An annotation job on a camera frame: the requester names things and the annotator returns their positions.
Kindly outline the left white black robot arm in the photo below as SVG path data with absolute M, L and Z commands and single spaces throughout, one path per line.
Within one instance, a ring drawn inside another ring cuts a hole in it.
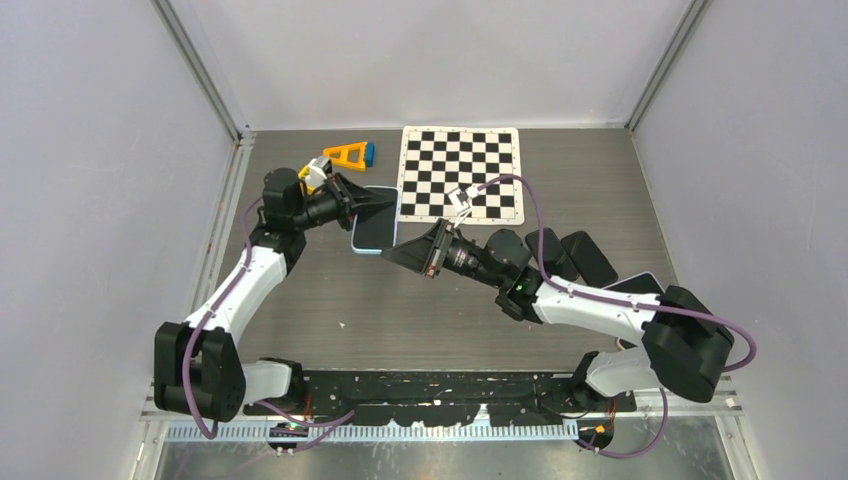
M 191 416 L 208 438 L 258 401 L 284 414 L 298 412 L 307 398 L 301 365 L 274 358 L 245 363 L 237 344 L 264 300 L 292 272 L 307 231 L 328 223 L 350 231 L 367 216 L 395 215 L 398 200 L 392 187 L 360 186 L 341 173 L 329 174 L 313 191 L 293 169 L 266 174 L 261 197 L 247 209 L 258 221 L 245 231 L 239 262 L 184 321 L 165 322 L 156 331 L 156 407 Z

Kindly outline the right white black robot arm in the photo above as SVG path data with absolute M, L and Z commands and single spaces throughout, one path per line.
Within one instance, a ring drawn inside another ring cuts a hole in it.
M 636 294 L 545 280 L 530 250 L 512 230 L 499 229 L 484 245 L 445 220 L 422 236 L 382 251 L 383 259 L 434 278 L 448 270 L 497 291 L 496 304 L 516 321 L 569 325 L 631 343 L 614 353 L 584 355 L 569 379 L 574 403 L 596 410 L 626 391 L 663 388 L 692 402 L 715 393 L 734 344 L 723 325 L 690 291 Z

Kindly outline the black phone case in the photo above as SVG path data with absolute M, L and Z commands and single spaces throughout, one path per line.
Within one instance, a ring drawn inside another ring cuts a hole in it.
M 571 258 L 550 227 L 533 230 L 525 235 L 524 240 L 534 259 L 541 262 L 549 276 L 568 281 L 579 277 Z
M 605 288 L 619 280 L 618 272 L 588 232 L 574 232 L 560 243 L 586 285 Z

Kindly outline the black phone case far right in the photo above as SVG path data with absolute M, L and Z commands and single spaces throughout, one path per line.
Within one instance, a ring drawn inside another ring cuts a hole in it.
M 588 232 L 574 232 L 560 243 L 586 285 L 605 288 L 619 280 L 618 272 Z

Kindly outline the phone with pink edge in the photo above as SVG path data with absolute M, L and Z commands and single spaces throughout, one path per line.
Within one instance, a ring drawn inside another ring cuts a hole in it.
M 629 341 L 622 339 L 622 338 L 617 338 L 615 340 L 615 344 L 616 344 L 617 348 L 621 351 L 629 350 L 629 349 L 636 347 L 636 345 L 634 343 L 629 342 Z

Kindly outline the phone with white edge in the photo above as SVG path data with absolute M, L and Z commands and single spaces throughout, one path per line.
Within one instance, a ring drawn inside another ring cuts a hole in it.
M 653 295 L 661 295 L 665 292 L 663 286 L 651 272 L 641 272 L 631 277 L 619 280 L 618 282 L 607 286 L 606 290 L 620 293 Z

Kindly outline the orange triangle toy block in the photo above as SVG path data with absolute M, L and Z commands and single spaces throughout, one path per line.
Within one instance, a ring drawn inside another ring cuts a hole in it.
M 373 142 L 362 141 L 327 147 L 322 154 L 329 157 L 334 166 L 364 172 L 374 164 L 376 146 Z

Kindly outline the yellow red blue toy block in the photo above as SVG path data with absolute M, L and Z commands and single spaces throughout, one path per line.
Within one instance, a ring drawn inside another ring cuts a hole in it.
M 320 168 L 312 159 L 298 173 L 299 182 L 305 192 L 312 192 L 323 182 L 323 176 L 318 173 Z

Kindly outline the black white checkerboard mat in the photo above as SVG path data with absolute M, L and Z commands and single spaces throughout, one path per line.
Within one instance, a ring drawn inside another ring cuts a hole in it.
M 521 173 L 520 137 L 514 127 L 406 126 L 397 175 L 399 220 L 454 220 L 458 212 L 449 200 L 451 192 Z

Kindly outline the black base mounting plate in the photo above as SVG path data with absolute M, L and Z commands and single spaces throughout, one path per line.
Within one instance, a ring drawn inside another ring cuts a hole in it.
M 347 413 L 355 426 L 466 426 L 487 413 L 491 425 L 543 426 L 588 413 L 631 413 L 633 394 L 615 399 L 578 392 L 566 373 L 461 371 L 306 370 L 288 393 L 265 405 L 249 405 L 247 415 L 279 409 L 326 422 Z

